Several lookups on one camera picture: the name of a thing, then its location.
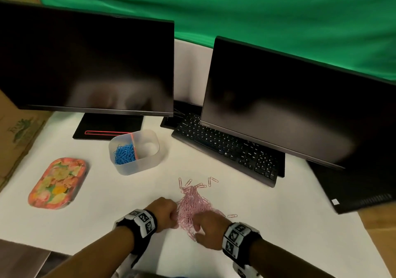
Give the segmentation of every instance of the white desk surface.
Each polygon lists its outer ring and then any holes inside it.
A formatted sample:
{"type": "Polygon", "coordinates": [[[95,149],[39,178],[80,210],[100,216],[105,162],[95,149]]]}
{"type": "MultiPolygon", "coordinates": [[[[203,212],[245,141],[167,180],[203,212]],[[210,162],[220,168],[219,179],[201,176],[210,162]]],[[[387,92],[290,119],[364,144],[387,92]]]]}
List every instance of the white desk surface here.
{"type": "MultiPolygon", "coordinates": [[[[337,215],[308,164],[286,155],[285,178],[275,188],[224,165],[171,137],[162,117],[145,117],[157,133],[164,159],[155,168],[121,176],[111,164],[108,141],[74,140],[81,113],[56,112],[0,193],[0,238],[75,254],[112,229],[115,220],[164,196],[178,201],[183,184],[219,183],[200,189],[215,208],[259,229],[262,236],[339,278],[390,277],[356,212],[337,215]],[[59,210],[28,205],[28,194],[47,166],[60,157],[86,160],[90,170],[76,199],[59,210]]],[[[193,242],[181,229],[154,235],[138,268],[169,277],[237,277],[222,252],[193,242]]]]}

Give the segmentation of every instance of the monitor base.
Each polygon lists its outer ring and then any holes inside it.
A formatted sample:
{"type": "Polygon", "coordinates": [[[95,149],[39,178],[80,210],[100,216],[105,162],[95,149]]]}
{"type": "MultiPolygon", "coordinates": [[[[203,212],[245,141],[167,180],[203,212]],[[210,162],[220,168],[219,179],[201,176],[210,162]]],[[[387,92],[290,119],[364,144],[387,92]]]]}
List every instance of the monitor base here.
{"type": "Polygon", "coordinates": [[[115,136],[139,131],[143,115],[85,113],[74,139],[111,140],[115,136]]]}

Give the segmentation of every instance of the keyboard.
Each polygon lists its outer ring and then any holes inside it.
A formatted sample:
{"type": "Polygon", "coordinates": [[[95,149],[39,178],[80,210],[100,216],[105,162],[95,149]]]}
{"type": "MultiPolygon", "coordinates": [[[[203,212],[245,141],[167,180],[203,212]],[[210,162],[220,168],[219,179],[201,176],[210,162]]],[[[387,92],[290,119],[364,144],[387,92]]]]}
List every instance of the keyboard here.
{"type": "Polygon", "coordinates": [[[268,186],[274,187],[278,175],[285,175],[284,153],[199,123],[198,115],[188,114],[172,137],[268,186]]]}

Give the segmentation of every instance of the clear plastic bin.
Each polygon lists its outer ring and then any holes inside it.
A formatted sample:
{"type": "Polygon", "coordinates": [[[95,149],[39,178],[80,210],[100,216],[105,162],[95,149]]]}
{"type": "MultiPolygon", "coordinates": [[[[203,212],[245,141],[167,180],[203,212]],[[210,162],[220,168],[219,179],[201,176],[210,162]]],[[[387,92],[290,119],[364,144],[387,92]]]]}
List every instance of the clear plastic bin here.
{"type": "Polygon", "coordinates": [[[114,137],[108,145],[110,160],[122,175],[132,175],[150,169],[161,162],[160,143],[152,130],[141,130],[114,137]],[[137,160],[126,164],[116,164],[114,152],[118,146],[133,144],[137,160]]]}

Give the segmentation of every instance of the monitor screen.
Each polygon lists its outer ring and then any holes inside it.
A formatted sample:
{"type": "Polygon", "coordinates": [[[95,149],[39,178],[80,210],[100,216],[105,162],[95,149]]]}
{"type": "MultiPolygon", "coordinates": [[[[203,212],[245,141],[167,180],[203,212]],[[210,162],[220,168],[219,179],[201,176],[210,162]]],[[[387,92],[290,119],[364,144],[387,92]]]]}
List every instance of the monitor screen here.
{"type": "Polygon", "coordinates": [[[172,21],[5,2],[0,14],[0,89],[19,108],[172,114],[172,21]]]}
{"type": "Polygon", "coordinates": [[[203,125],[334,167],[396,122],[396,86],[218,37],[203,125]]]}

